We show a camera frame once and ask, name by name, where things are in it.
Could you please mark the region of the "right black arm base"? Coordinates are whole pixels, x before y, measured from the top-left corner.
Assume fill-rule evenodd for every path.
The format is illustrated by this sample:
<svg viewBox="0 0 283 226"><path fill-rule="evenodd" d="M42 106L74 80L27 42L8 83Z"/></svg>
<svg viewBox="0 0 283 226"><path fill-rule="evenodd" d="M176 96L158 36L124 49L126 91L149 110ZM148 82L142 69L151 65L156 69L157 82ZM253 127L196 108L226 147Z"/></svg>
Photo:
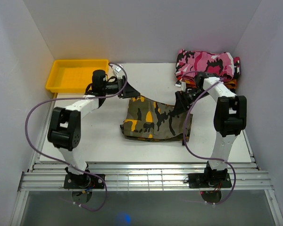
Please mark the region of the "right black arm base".
<svg viewBox="0 0 283 226"><path fill-rule="evenodd" d="M204 173L190 173L183 180L184 184L188 184L189 188L231 188L232 182L230 175L227 173L225 177L209 178Z"/></svg>

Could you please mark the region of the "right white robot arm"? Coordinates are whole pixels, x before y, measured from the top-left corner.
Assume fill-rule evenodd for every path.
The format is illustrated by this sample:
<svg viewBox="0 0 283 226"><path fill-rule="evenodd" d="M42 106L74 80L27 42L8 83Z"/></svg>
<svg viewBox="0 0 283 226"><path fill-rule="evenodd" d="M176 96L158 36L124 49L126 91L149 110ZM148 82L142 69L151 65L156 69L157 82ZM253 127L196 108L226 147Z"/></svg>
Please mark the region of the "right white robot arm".
<svg viewBox="0 0 283 226"><path fill-rule="evenodd" d="M222 78L213 73L198 72L194 77L196 88L175 93L174 113L190 113L196 102L210 95L216 102L213 118L216 139L212 155L206 158L202 173L190 173L190 188L230 188L232 183L228 174L228 158L233 143L246 128L247 99L229 90Z"/></svg>

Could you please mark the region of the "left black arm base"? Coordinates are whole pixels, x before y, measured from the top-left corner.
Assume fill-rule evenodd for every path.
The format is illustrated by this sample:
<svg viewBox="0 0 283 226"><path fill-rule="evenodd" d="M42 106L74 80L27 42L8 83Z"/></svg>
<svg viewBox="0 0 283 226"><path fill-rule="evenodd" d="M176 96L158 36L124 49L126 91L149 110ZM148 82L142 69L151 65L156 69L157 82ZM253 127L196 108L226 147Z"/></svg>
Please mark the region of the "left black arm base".
<svg viewBox="0 0 283 226"><path fill-rule="evenodd" d="M67 174L64 179L63 188L64 189L84 189L84 190L87 188L103 189L104 185L102 181L106 178L106 175L97 174L97 176L101 177L101 179L94 177L94 176L90 176L90 182L88 186L79 186L75 183L73 179L71 179L70 175Z"/></svg>

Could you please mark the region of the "yellow green camouflage trousers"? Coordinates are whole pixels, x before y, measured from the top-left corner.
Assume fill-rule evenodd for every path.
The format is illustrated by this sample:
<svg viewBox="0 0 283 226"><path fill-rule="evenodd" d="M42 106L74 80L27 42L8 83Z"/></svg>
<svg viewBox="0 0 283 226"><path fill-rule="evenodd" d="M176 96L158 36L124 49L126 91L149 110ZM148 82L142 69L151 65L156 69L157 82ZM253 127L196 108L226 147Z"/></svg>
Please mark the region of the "yellow green camouflage trousers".
<svg viewBox="0 0 283 226"><path fill-rule="evenodd" d="M174 113L174 106L144 96L130 98L120 130L127 139L149 142L183 141L187 111Z"/></svg>

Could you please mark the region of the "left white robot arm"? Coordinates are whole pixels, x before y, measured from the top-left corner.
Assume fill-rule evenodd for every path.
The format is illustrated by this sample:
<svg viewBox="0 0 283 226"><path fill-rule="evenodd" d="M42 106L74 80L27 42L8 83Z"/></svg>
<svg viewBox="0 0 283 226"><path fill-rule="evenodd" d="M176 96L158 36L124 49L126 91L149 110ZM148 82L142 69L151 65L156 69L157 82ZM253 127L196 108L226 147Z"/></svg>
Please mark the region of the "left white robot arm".
<svg viewBox="0 0 283 226"><path fill-rule="evenodd" d="M126 82L125 76L108 78L104 70L92 73L92 82L85 89L83 100L66 107L55 107L52 111L48 141L62 154L65 168L71 182L79 188L89 188L93 176L88 175L88 164L76 149L81 140L81 121L92 111L100 108L107 95L117 94L119 98L138 97L140 92Z"/></svg>

